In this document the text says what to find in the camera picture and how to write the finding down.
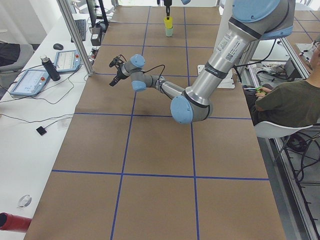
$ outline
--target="person's hand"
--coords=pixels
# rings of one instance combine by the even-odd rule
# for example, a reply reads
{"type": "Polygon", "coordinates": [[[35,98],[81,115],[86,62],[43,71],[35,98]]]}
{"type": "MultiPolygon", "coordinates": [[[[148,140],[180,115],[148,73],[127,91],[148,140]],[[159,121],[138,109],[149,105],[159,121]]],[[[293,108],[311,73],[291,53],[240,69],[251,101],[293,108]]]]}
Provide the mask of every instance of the person's hand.
{"type": "Polygon", "coordinates": [[[256,94],[255,94],[255,96],[257,97],[257,98],[259,98],[259,97],[264,97],[266,94],[264,93],[264,92],[257,92],[256,94]]]}
{"type": "Polygon", "coordinates": [[[267,93],[267,94],[271,92],[271,89],[266,88],[265,86],[259,88],[259,90],[262,90],[263,92],[265,92],[265,93],[267,93]]]}

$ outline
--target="chair leg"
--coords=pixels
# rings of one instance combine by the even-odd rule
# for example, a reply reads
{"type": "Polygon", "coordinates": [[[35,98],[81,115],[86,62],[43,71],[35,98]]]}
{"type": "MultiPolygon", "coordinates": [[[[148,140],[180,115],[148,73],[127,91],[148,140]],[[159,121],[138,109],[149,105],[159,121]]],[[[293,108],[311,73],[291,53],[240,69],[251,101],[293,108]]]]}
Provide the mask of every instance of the chair leg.
{"type": "Polygon", "coordinates": [[[276,162],[277,162],[278,158],[280,157],[280,154],[282,153],[282,151],[287,146],[287,143],[288,143],[289,139],[290,139],[290,136],[285,136],[284,137],[283,145],[282,145],[281,149],[279,150],[279,153],[277,154],[276,158],[272,162],[273,165],[276,165],[276,162]]]}

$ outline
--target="red cylinder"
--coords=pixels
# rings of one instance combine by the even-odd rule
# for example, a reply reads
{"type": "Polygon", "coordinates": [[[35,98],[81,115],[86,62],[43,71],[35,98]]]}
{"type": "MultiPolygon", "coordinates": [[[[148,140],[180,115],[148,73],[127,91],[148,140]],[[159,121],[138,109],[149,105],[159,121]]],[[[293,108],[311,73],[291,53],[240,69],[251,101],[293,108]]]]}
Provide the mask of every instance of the red cylinder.
{"type": "Polygon", "coordinates": [[[16,216],[9,213],[0,213],[0,230],[26,233],[31,223],[31,218],[16,216]]]}

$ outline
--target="dark green t-shirt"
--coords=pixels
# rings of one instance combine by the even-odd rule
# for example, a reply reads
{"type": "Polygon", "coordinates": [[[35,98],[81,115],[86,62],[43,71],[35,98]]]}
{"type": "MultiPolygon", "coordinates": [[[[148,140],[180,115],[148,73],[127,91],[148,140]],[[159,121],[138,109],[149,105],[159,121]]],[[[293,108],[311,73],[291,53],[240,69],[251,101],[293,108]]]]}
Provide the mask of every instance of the dark green t-shirt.
{"type": "Polygon", "coordinates": [[[320,118],[320,88],[305,80],[284,82],[255,104],[264,110],[258,113],[259,122],[305,127],[320,118]]]}

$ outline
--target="man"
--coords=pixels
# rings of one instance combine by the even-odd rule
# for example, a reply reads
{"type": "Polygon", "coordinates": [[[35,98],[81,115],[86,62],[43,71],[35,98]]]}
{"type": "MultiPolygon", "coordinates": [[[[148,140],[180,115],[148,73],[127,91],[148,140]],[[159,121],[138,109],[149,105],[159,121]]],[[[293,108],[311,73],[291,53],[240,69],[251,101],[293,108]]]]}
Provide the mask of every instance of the man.
{"type": "Polygon", "coordinates": [[[313,42],[312,73],[305,80],[284,82],[252,99],[246,95],[253,124],[269,121],[286,127],[314,125],[320,118],[320,39],[313,42]]]}

